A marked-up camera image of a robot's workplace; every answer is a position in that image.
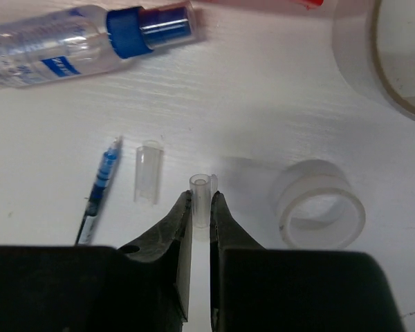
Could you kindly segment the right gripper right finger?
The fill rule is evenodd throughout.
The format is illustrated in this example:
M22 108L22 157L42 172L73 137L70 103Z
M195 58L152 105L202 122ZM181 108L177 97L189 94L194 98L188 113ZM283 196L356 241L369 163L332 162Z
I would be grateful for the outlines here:
M213 331L403 331L387 278L362 252L270 250L232 217L210 212Z

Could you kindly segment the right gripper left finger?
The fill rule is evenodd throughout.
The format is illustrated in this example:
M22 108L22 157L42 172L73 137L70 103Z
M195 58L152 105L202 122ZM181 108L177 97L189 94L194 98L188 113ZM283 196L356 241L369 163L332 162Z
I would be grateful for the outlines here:
M0 331L181 331L192 197L120 248L0 246Z

